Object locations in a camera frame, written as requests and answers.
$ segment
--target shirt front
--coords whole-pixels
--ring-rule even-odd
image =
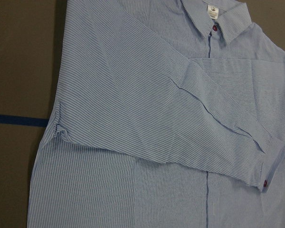
[[[285,52],[246,4],[68,2],[28,214],[54,224],[285,227]]]

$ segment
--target light blue shirt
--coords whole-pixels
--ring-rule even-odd
[[[28,212],[28,227],[285,227],[285,51],[234,0],[69,0]]]

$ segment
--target shirt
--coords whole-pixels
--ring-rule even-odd
[[[285,52],[234,0],[69,0],[29,201],[28,227],[285,227]]]

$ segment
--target shirt sleeve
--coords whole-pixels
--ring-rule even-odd
[[[192,61],[273,136],[285,142],[285,57],[276,62],[215,58]]]
[[[68,1],[55,104],[39,147],[57,134],[260,191],[285,157],[283,141],[116,1]]]

